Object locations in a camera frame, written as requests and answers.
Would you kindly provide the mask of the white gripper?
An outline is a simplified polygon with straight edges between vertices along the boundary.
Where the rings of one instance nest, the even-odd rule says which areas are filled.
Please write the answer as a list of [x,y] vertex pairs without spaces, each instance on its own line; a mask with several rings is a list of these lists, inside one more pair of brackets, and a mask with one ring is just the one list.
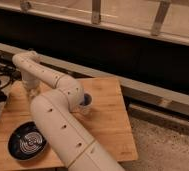
[[27,98],[32,100],[40,94],[40,82],[39,81],[24,81],[23,86],[26,90]]

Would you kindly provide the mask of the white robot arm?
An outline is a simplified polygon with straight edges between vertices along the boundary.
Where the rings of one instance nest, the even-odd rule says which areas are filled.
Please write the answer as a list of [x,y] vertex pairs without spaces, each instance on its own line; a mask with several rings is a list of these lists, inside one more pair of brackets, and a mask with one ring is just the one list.
[[30,91],[44,82],[49,91],[30,103],[35,125],[68,171],[125,171],[71,112],[84,101],[84,88],[72,76],[40,64],[35,51],[17,53],[12,62]]

